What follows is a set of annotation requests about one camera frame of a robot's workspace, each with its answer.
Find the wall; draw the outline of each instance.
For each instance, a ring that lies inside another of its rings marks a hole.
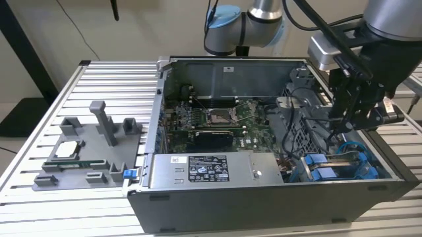
[[[361,14],[368,0],[307,0],[313,10],[325,20],[333,22],[344,17]],[[305,26],[315,26],[296,4],[287,0],[288,11],[295,21]],[[309,38],[315,32],[305,32],[291,25],[289,21],[284,23],[284,39],[273,50],[275,56],[307,57]]]
[[[41,94],[0,32],[0,103],[14,103],[24,97]]]
[[[251,0],[220,0],[247,10]],[[62,86],[80,60],[96,60],[54,0],[9,0],[56,84]],[[156,60],[160,55],[204,55],[207,0],[118,0],[120,21],[108,0],[60,0],[101,60]],[[271,55],[253,48],[251,55]]]

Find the black pole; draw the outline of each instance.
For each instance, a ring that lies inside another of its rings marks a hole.
[[[50,105],[58,92],[5,0],[0,0],[0,30],[46,103]]]

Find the green circuit board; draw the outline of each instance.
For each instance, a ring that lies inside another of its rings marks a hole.
[[[177,105],[167,111],[168,151],[185,153],[195,145],[197,131],[227,131],[233,135],[232,146],[212,152],[253,151],[279,153],[275,136],[264,118],[264,108],[253,100],[239,100],[233,108],[189,108]]]

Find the black stand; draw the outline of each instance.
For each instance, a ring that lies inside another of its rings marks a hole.
[[[0,30],[44,97],[24,98],[0,123],[0,136],[26,137],[53,103],[57,89],[5,0],[0,0]]]

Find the floor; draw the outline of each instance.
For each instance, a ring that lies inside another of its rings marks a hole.
[[[13,109],[17,103],[0,103],[0,122],[8,115],[9,111]],[[9,138],[0,137],[0,147],[6,148],[14,152],[18,151],[24,145],[26,138]],[[14,158],[14,154],[0,149],[0,175],[5,171],[8,164]]]

